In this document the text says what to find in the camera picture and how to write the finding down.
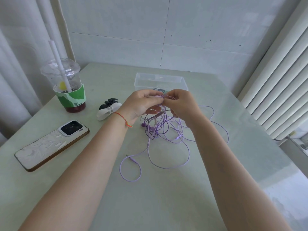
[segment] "cable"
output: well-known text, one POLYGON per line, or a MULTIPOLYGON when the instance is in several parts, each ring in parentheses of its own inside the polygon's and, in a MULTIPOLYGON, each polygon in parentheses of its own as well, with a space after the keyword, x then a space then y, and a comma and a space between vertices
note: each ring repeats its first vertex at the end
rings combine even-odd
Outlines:
MULTIPOLYGON (((214 116, 215 114, 215 111, 212 107, 210 106, 206 106, 206 105, 199 105, 200 107, 209 107, 213 110, 213 114, 212 116, 210 117, 210 121, 211 121, 211 118, 214 116)), ((178 168, 178 167, 181 167, 181 166, 184 166, 188 163, 189 161, 189 158, 190 158, 190 150, 189 150, 189 147, 188 145, 184 142, 184 140, 188 140, 188 141, 192 141, 192 142, 195 142, 195 140, 190 140, 190 139, 187 139, 184 137, 183 135, 183 128, 188 128, 186 126, 183 126, 182 125, 182 120, 179 118, 178 121, 176 120, 175 117, 171 117, 171 116, 168 116, 167 115, 167 111, 170 111, 170 110, 166 110, 166 107, 162 107, 162 111, 159 112, 158 114, 156 114, 155 116, 153 117, 150 117, 148 118, 148 115, 146 115, 144 118, 143 118, 143 123, 141 124, 141 126, 145 127, 145 134, 148 136, 148 144, 147 144, 147 148, 144 149, 142 152, 140 153, 137 153, 135 155, 126 155, 126 157, 121 161, 120 163, 120 175, 121 177, 128 181, 128 182, 135 182, 135 181, 138 181, 140 178, 141 178, 141 174, 142 174, 142 170, 141 170, 141 166, 140 164, 133 158, 134 156, 138 156, 142 153, 144 153, 145 151, 148 152, 148 157, 149 157, 149 160, 150 162, 158 167, 158 168, 162 168, 162 169, 172 169, 172 168, 178 168), (155 122, 155 125, 153 127, 150 126, 150 123, 154 121, 155 122), (175 139, 168 139, 167 136, 166 136, 166 133, 170 130, 174 130, 177 132, 177 135, 178 137, 176 137, 175 139), (172 167, 168 167, 168 168, 165 168, 165 167, 161 167, 161 166, 158 166, 157 164, 155 164, 151 157, 150 157, 150 152, 149 152, 149 146, 150 146, 150 140, 154 140, 156 138, 163 138, 164 140, 166 141, 169 141, 171 143, 174 143, 174 144, 179 144, 179 143, 184 143, 185 146, 187 147, 187 150, 188 150, 188 158, 186 160, 185 163, 181 164, 181 165, 177 165, 177 166, 172 166, 172 167), (122 167, 122 163, 126 160, 126 159, 130 159, 132 162, 134 162, 135 164, 138 165, 139 169, 140 169, 140 174, 139 174, 139 177, 136 179, 136 180, 128 180, 126 179, 123 174, 122 174, 122 171, 121 171, 121 167, 122 167)), ((214 122, 214 121, 211 121, 212 123, 215 123, 217 124, 218 126, 220 126, 221 128, 223 128, 225 130, 225 132, 227 133, 227 137, 228 137, 228 140, 227 140, 227 143, 229 143, 229 133, 228 131, 223 127, 221 126, 220 124, 214 122)))

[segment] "person's right hand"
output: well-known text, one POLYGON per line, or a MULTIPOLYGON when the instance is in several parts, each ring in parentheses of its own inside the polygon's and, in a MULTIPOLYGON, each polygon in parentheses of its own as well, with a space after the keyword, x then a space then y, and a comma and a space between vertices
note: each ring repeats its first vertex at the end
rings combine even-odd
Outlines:
POLYGON ((163 105, 171 109, 174 117, 179 117, 185 122, 203 115, 192 94, 182 89, 174 89, 168 92, 164 97, 163 105))

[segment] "light green table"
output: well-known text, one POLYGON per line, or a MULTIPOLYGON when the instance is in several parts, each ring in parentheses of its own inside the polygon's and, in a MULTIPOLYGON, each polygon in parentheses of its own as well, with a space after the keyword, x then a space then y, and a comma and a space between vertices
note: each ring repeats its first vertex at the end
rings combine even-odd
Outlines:
MULTIPOLYGON (((99 106, 110 97, 124 102, 134 91, 137 72, 183 76, 198 104, 214 108, 213 120, 228 130, 230 148, 293 229, 308 230, 308 179, 214 75, 99 63, 90 63, 81 71, 87 96, 85 110, 67 113, 54 97, 0 148, 0 230, 18 229, 102 126, 103 122, 96 120, 99 106), (14 153, 72 119, 86 125, 90 134, 38 170, 26 172, 14 153)), ((203 110, 206 116, 211 115, 209 108, 203 110)), ((217 128, 226 139, 225 132, 217 128)), ((189 130, 186 136, 192 137, 189 130)), ((127 182, 119 174, 121 160, 147 145, 144 129, 136 122, 125 137, 90 230, 226 230, 196 144, 187 144, 191 159, 184 167, 159 169, 144 154, 137 157, 141 179, 127 182)), ((183 144, 162 139, 151 142, 150 153, 162 166, 173 166, 187 158, 183 144)), ((134 178, 139 169, 126 162, 123 172, 134 178)))

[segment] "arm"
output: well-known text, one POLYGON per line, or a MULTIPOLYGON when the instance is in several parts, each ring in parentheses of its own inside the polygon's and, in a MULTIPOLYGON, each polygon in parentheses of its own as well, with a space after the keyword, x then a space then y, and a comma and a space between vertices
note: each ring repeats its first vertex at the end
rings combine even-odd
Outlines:
MULTIPOLYGON (((163 102, 154 90, 134 92, 118 112, 132 125, 144 112, 157 114, 163 102)), ((106 188, 128 127, 112 114, 26 218, 20 231, 88 230, 106 188)))
POLYGON ((193 132, 219 212, 229 231, 291 231, 282 215, 232 153, 191 93, 173 90, 164 105, 193 132))

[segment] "straw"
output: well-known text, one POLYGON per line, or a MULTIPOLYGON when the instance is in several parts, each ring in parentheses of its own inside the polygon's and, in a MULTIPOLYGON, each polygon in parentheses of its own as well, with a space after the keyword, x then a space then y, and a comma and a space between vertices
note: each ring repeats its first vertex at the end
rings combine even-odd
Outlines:
POLYGON ((64 70, 64 67, 62 65, 62 62, 61 62, 61 59, 60 59, 60 55, 59 55, 59 52, 57 50, 57 47, 56 47, 56 44, 53 40, 49 40, 48 41, 49 44, 50 44, 50 47, 51 47, 51 50, 52 50, 52 53, 54 54, 54 57, 56 59, 56 63, 58 65, 58 69, 62 75, 62 78, 63 78, 63 81, 65 83, 65 86, 67 88, 67 91, 68 92, 72 92, 72 89, 71 89, 71 86, 70 86, 70 83, 66 77, 66 74, 65 74, 65 70, 64 70))

